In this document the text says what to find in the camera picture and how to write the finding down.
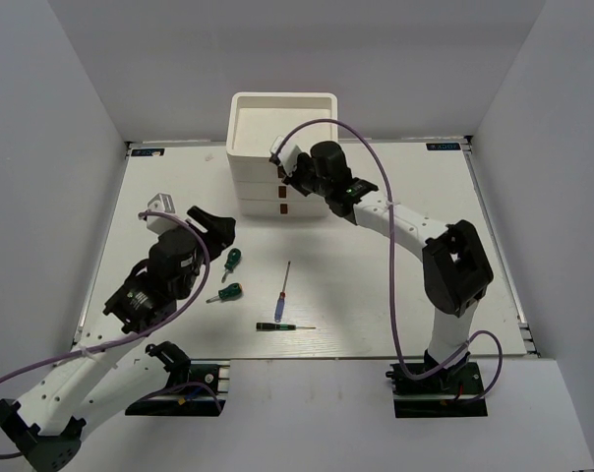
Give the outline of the slim black green screwdriver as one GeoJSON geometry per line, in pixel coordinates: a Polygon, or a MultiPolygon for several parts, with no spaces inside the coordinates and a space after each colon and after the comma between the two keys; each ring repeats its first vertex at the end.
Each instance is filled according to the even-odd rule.
{"type": "Polygon", "coordinates": [[[300,329],[315,329],[314,326],[299,326],[296,324],[256,323],[256,331],[294,331],[300,329]]]}

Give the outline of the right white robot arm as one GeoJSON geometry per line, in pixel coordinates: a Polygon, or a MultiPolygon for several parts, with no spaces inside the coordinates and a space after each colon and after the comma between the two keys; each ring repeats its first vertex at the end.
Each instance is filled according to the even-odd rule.
{"type": "Polygon", "coordinates": [[[421,263],[424,290],[435,309],[433,329],[423,373],[406,365],[401,370],[411,381],[427,379],[437,391],[452,390],[469,356],[475,312],[494,279],[475,226],[467,220],[445,224],[395,203],[390,189],[354,176],[333,141],[308,152],[287,144],[274,150],[271,160],[284,185],[323,198],[336,216],[385,236],[392,249],[401,247],[421,263]]]}

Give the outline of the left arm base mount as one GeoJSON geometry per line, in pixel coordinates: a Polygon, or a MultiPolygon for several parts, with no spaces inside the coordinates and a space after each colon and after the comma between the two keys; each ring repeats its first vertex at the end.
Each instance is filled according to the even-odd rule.
{"type": "Polygon", "coordinates": [[[172,342],[150,344],[146,353],[167,375],[164,387],[125,410],[126,416],[219,417],[229,388],[228,361],[192,360],[172,342]]]}

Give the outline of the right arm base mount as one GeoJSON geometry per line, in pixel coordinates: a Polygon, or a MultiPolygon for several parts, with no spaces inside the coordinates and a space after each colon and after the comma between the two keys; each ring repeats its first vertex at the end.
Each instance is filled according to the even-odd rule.
{"type": "Polygon", "coordinates": [[[488,416],[480,369],[468,362],[453,374],[411,381],[398,364],[386,372],[391,382],[394,415],[397,419],[482,418],[488,416]]]}

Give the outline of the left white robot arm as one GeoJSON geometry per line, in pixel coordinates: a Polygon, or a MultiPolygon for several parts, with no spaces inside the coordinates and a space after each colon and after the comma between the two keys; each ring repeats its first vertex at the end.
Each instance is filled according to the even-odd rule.
{"type": "Polygon", "coordinates": [[[191,375],[175,343],[145,343],[199,297],[212,261],[235,240],[236,221],[197,206],[187,220],[147,209],[140,219],[157,239],[104,304],[74,350],[32,364],[47,376],[16,399],[0,400],[0,428],[35,471],[60,471],[100,425],[137,401],[188,389],[216,397],[191,375]]]}

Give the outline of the blue red handled screwdriver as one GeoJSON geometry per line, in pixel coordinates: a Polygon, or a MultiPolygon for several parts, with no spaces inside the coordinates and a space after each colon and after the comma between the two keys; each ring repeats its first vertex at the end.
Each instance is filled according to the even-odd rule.
{"type": "Polygon", "coordinates": [[[282,281],[281,290],[279,292],[279,295],[278,295],[278,298],[276,301],[276,305],[275,305],[275,309],[274,309],[274,314],[273,314],[273,320],[277,324],[281,323],[281,320],[283,317],[283,311],[284,311],[284,306],[285,306],[285,297],[286,297],[286,285],[287,285],[287,281],[288,281],[290,268],[291,268],[291,262],[288,261],[286,270],[285,270],[285,274],[283,277],[283,281],[282,281]]]}

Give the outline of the white drawer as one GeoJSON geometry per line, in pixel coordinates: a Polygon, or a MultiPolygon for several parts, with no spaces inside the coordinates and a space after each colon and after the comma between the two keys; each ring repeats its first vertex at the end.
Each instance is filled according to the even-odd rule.
{"type": "Polygon", "coordinates": [[[288,202],[308,200],[295,189],[277,183],[235,182],[234,188],[237,198],[241,200],[288,202]]]}
{"type": "Polygon", "coordinates": [[[281,202],[262,200],[239,200],[240,211],[245,216],[254,217],[327,217],[330,211],[321,202],[281,202]]]}
{"type": "Polygon", "coordinates": [[[279,168],[267,160],[260,162],[230,160],[232,179],[244,183],[281,183],[279,168]]]}

